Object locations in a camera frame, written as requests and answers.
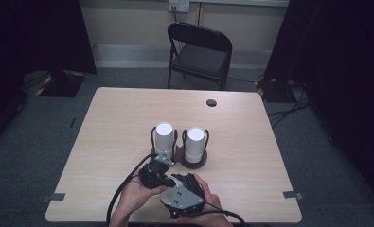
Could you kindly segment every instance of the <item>black folding chair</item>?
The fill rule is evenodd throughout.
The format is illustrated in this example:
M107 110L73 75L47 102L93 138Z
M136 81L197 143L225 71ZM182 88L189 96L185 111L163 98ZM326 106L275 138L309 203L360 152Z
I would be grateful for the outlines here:
M233 45L224 34L187 23L171 24L168 34L171 41L168 88L172 71L219 82L219 90L225 88Z

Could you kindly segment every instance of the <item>white cylinder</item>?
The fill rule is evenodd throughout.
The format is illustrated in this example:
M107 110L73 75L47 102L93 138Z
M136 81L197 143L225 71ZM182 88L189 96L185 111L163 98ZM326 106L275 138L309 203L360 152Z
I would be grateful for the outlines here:
M156 126L154 132L154 146L156 153L165 153L172 158L172 144L174 143L174 129L168 122L162 122Z
M187 131L186 152L184 158L189 163L198 163L202 160L205 148L205 131L198 127Z

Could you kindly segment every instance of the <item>electrical outlet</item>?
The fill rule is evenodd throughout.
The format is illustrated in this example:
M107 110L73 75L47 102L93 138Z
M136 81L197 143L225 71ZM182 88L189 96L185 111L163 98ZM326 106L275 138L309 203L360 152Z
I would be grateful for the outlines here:
M169 11L189 12L189 1L169 0Z

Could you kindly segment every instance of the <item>gray carpet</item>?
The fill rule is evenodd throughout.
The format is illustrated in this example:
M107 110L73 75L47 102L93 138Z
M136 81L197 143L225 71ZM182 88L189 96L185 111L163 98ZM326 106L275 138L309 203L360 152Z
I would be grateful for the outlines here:
M227 90L255 92L252 82L263 70L231 69ZM34 79L43 72L26 77ZM35 96L26 89L23 109L0 135L0 226L103 226L102 223L49 223L48 203L98 87L158 88L167 86L166 68L98 69L87 75L74 98ZM218 85L174 76L173 89L217 90ZM294 88L299 97L300 89ZM289 110L291 103L265 103L268 113ZM374 196L351 161L329 140L312 107L285 117L275 136L293 188L305 199L296 225L374 226Z

